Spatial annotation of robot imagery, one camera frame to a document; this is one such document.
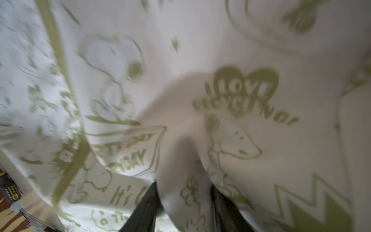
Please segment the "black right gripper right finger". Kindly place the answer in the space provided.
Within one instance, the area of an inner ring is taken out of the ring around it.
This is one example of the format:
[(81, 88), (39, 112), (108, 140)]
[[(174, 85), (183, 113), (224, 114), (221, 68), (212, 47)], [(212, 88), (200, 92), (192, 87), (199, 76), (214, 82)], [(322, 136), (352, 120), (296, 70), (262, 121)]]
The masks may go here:
[(237, 206), (214, 185), (211, 198), (216, 232), (253, 232), (253, 227), (243, 218)]

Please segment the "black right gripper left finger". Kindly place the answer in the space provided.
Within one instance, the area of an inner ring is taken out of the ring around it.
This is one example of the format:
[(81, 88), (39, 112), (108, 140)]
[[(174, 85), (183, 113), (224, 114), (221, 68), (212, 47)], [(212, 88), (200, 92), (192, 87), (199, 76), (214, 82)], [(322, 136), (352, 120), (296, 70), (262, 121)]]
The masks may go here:
[(119, 232), (154, 232), (160, 205), (157, 184), (154, 182)]

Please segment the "white green printed jacket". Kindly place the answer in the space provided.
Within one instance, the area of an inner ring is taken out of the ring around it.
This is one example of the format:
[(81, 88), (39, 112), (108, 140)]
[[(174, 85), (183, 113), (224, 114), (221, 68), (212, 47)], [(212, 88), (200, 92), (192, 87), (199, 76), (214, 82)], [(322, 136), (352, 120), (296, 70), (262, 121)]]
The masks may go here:
[(1, 1), (1, 153), (68, 232), (368, 232), (371, 3)]

